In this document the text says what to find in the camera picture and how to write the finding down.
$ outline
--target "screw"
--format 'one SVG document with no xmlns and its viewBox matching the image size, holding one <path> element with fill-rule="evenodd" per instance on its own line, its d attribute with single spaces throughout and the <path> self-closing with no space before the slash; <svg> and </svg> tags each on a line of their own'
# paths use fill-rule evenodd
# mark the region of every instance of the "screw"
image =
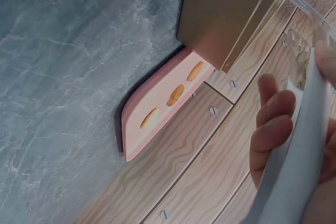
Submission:
<svg viewBox="0 0 336 224">
<path fill-rule="evenodd" d="M 168 218 L 169 218 L 169 215 L 168 215 L 167 211 L 162 211 L 160 213 L 160 215 L 161 215 L 161 218 L 164 219 L 164 220 L 168 220 Z"/>
<path fill-rule="evenodd" d="M 210 108 L 210 113 L 211 113 L 211 115 L 217 115 L 217 114 L 218 114 L 218 108 L 216 108 L 216 107 L 211 107 L 211 108 Z"/>
<path fill-rule="evenodd" d="M 236 88 L 238 87 L 238 84 L 236 81 L 230 81 L 231 87 Z"/>
</svg>

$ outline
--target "finger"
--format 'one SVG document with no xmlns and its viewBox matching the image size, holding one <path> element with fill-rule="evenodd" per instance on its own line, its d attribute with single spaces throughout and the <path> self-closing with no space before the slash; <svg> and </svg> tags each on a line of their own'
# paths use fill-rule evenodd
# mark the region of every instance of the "finger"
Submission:
<svg viewBox="0 0 336 224">
<path fill-rule="evenodd" d="M 277 80 L 271 74 L 263 74 L 258 80 L 261 106 L 278 92 Z"/>
<path fill-rule="evenodd" d="M 334 118 L 329 118 L 328 129 L 327 129 L 327 140 L 326 144 L 329 143 L 331 136 L 336 132 L 336 120 Z"/>
<path fill-rule="evenodd" d="M 282 145 L 291 131 L 292 121 L 290 116 L 281 115 L 257 128 L 252 135 L 250 144 L 250 170 L 256 186 L 259 185 L 270 151 Z"/>
<path fill-rule="evenodd" d="M 319 41 L 315 46 L 315 61 L 324 77 L 336 89 L 336 50 Z"/>
<path fill-rule="evenodd" d="M 288 90 L 273 95 L 257 114 L 257 127 L 279 115 L 292 116 L 295 110 L 295 95 Z"/>
<path fill-rule="evenodd" d="M 336 175 L 336 133 L 330 138 L 324 150 L 320 183 L 332 179 Z"/>
</svg>

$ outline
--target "pink foam piece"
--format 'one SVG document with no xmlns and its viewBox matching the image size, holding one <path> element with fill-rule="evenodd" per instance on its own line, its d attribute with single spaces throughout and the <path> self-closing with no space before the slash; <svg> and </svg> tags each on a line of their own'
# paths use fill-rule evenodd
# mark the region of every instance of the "pink foam piece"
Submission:
<svg viewBox="0 0 336 224">
<path fill-rule="evenodd" d="M 201 71 L 195 80 L 188 82 L 187 76 L 200 61 L 204 63 Z M 127 162 L 138 155 L 213 70 L 210 63 L 185 48 L 131 95 L 121 115 L 123 151 Z M 184 92 L 173 106 L 167 106 L 171 93 L 180 84 L 184 86 Z M 159 110 L 155 123 L 148 129 L 141 129 L 142 121 L 154 108 Z"/>
</svg>

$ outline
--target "orange cutout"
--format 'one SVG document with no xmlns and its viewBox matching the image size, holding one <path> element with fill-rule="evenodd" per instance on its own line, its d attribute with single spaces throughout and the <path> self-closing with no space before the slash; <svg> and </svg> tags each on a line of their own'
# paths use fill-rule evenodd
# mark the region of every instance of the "orange cutout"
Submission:
<svg viewBox="0 0 336 224">
<path fill-rule="evenodd" d="M 142 121 L 140 128 L 147 129 L 148 127 L 150 127 L 153 124 L 153 122 L 155 122 L 158 112 L 159 112 L 158 108 L 154 108 L 151 112 L 149 112 L 148 115 L 145 117 L 145 119 Z"/>
<path fill-rule="evenodd" d="M 179 100 L 183 91 L 184 91 L 184 86 L 182 84 L 178 85 L 176 89 L 174 89 L 172 94 L 170 95 L 170 98 L 167 101 L 167 106 L 169 107 L 173 106 Z"/>
<path fill-rule="evenodd" d="M 204 65 L 204 62 L 200 61 L 199 63 L 196 64 L 196 66 L 190 71 L 187 81 L 191 82 L 196 79 L 200 71 L 202 70 Z"/>
</svg>

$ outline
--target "gray marble wall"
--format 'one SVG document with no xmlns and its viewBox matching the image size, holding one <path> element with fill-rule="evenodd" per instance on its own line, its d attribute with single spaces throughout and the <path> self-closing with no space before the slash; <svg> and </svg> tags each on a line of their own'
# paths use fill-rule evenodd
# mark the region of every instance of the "gray marble wall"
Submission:
<svg viewBox="0 0 336 224">
<path fill-rule="evenodd" d="M 73 223 L 124 164 L 120 108 L 181 0 L 0 0 L 0 223 Z"/>
</svg>

